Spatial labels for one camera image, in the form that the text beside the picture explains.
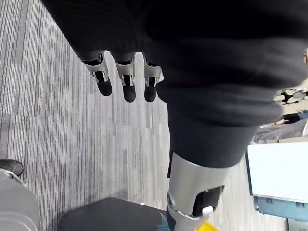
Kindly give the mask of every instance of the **floor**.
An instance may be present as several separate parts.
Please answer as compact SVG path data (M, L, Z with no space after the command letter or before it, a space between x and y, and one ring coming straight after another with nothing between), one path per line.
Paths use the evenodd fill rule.
M25 164L42 230L63 212L116 196L164 208L168 181L167 108L123 99L106 54L114 93L103 97L38 0L0 1L0 158ZM284 220L254 211L246 165L237 165L211 218L222 231L283 231Z

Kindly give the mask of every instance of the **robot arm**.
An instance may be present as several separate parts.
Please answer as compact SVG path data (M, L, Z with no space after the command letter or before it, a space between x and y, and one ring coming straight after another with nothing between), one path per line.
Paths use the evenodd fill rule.
M234 53L229 56L237 57L237 61L223 56L225 43ZM159 43L153 48L151 59L162 67L165 77L157 85L157 93L168 107L172 152L167 219L172 231L191 231L208 220L218 204L225 178L241 160L257 127L275 121L281 114L272 101L275 92L304 80L301 43L284 43L272 43L273 53L259 53L261 43L206 39L187 39L178 46ZM252 60L248 62L244 61L246 49L256 54L249 55L247 59ZM281 55L285 65L268 67L246 81L259 62L255 69L247 65L262 60L258 55L274 61L275 53L285 50ZM290 68L297 70L292 78L281 76Z

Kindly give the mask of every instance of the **black shoe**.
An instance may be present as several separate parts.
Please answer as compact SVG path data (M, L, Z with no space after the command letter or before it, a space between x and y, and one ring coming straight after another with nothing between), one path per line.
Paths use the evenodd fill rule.
M144 98L147 102L153 102L156 98L156 88L154 86L145 86L144 88Z
M24 166L17 160L0 159L0 168L20 176L24 172Z

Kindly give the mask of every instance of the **robotic hand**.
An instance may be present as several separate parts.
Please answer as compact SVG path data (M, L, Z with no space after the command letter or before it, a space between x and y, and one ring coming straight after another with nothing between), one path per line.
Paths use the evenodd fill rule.
M170 154L167 219L172 231L193 231L217 207L231 168L207 168Z

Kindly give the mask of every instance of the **person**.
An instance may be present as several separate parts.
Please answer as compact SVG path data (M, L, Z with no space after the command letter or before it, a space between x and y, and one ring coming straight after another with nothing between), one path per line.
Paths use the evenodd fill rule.
M270 4L267 0L206 4L41 1L95 81L107 86L106 92L99 89L103 95L111 94L102 57L106 50L121 56L141 51L148 65L162 68L164 81L156 89L168 109L172 163L168 205L173 209L181 206L168 211L178 211L177 217L198 216L203 202L208 203L205 198L217 198L215 193L222 191L227 171L240 162L257 127L274 122L281 114L281 108L272 101L274 94L298 86L306 78L302 60L308 41L306 0L272 0ZM132 63L132 59L124 58L115 61L120 65L121 61L122 65ZM133 68L129 70L119 77L123 87L133 88ZM133 94L129 96L128 101L132 101ZM191 168L175 171L183 162ZM172 178L172 173L192 176L186 174L189 169L200 176L194 168L206 176L198 179L211 184ZM195 194L197 186L202 186L200 194ZM182 193L187 196L174 197ZM215 208L216 199L210 204ZM176 221L168 221L173 230Z
M300 109L300 110L297 111L297 113L290 113L290 114L282 115L279 118L278 122L276 122L276 124L278 124L282 120L283 120L283 122L279 123L279 124L292 124L292 123L298 122L299 120L307 119L307 118L308 118L308 110Z
M268 140L281 140L292 137L308 135L308 118L299 120L292 124L279 126L260 127L256 131L253 142L267 142Z

